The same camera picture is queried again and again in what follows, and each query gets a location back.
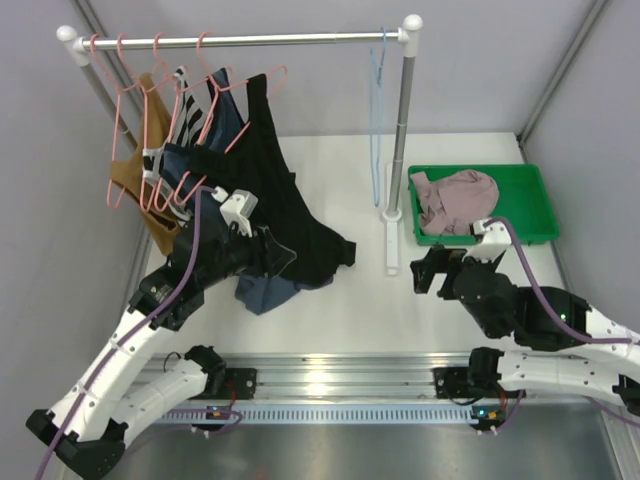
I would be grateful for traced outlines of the pink tank top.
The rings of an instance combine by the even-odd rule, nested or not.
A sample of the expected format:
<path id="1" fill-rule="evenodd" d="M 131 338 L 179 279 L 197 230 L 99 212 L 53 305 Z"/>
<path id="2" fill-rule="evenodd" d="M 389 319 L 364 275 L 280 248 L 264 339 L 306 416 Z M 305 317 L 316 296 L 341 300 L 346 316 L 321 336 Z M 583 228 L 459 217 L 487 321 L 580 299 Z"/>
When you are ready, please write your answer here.
<path id="1" fill-rule="evenodd" d="M 471 225 L 489 218 L 500 197 L 496 181 L 474 169 L 434 181 L 424 171 L 409 178 L 421 208 L 418 223 L 428 236 L 470 235 Z"/>

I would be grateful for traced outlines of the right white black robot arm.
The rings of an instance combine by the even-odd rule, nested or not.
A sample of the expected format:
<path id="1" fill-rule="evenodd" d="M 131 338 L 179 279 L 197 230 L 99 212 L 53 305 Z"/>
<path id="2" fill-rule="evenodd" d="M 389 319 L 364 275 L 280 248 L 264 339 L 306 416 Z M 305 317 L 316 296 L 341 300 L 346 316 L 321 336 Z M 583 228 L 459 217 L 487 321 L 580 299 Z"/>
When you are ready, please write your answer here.
<path id="1" fill-rule="evenodd" d="M 563 289 L 515 285 L 498 272 L 499 263 L 436 245 L 410 264 L 415 293 L 427 293 L 434 277 L 444 275 L 440 299 L 459 302 L 487 338 L 517 347 L 472 349 L 466 367 L 435 373 L 438 397 L 508 399 L 546 390 L 637 416 L 638 334 Z"/>

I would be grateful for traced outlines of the light blue wire hanger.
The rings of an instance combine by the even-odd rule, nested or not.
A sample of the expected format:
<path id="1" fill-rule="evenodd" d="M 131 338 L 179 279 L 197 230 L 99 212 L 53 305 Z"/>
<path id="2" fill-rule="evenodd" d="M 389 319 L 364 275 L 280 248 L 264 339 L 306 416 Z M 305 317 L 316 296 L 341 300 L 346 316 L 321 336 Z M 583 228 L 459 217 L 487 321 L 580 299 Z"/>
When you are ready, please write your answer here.
<path id="1" fill-rule="evenodd" d="M 372 200 L 375 208 L 381 203 L 381 140 L 383 123 L 383 76 L 387 51 L 388 30 L 383 28 L 382 47 L 379 52 L 369 50 L 369 166 L 371 175 Z"/>

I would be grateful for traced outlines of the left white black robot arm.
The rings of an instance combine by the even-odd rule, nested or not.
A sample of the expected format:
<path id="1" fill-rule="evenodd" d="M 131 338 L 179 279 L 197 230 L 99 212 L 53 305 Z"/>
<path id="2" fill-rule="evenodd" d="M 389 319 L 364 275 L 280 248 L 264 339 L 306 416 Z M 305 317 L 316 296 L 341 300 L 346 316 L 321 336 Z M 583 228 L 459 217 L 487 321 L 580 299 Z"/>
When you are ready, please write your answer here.
<path id="1" fill-rule="evenodd" d="M 174 407 L 214 397 L 226 384 L 226 363 L 212 347 L 190 348 L 162 376 L 130 389 L 152 357 L 204 304 L 205 291 L 248 271 L 275 276 L 296 254 L 266 226 L 243 234 L 238 224 L 219 240 L 196 223 L 175 239 L 165 264 L 147 275 L 116 330 L 91 366 L 52 407 L 34 411 L 27 428 L 82 479 L 102 479 L 131 443 Z"/>

